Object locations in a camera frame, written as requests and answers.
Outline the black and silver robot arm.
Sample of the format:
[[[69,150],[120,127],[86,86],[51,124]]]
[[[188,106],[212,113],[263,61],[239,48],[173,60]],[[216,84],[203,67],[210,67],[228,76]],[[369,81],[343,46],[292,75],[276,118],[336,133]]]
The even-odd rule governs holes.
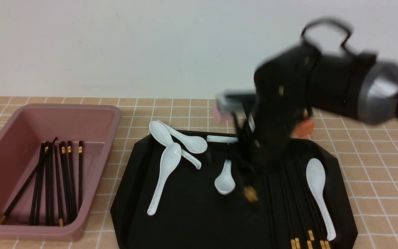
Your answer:
[[[294,129],[316,108],[369,125],[398,119],[398,64],[375,55],[327,55],[299,45],[254,73],[257,102],[244,124],[243,155],[272,166]]]

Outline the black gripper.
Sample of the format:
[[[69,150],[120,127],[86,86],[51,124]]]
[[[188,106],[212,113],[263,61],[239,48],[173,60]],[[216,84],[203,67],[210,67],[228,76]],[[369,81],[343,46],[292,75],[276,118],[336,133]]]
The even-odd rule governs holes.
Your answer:
[[[276,164],[310,107],[307,83],[321,57],[311,45],[297,45],[264,61],[254,73],[257,101],[247,115],[252,130],[250,158],[255,170]]]

